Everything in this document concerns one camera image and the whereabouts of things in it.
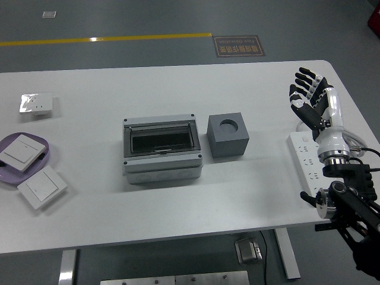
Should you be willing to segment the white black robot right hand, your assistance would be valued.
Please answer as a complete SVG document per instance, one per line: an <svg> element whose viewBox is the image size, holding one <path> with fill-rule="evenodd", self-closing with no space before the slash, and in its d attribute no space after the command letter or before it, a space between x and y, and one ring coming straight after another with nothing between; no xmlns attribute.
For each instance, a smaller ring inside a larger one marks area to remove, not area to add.
<svg viewBox="0 0 380 285"><path fill-rule="evenodd" d="M312 130L312 138L318 144L319 161L325 165L347 163L350 149L343 138L338 91L324 76L303 67L295 77L295 83L289 89L290 107Z"/></svg>

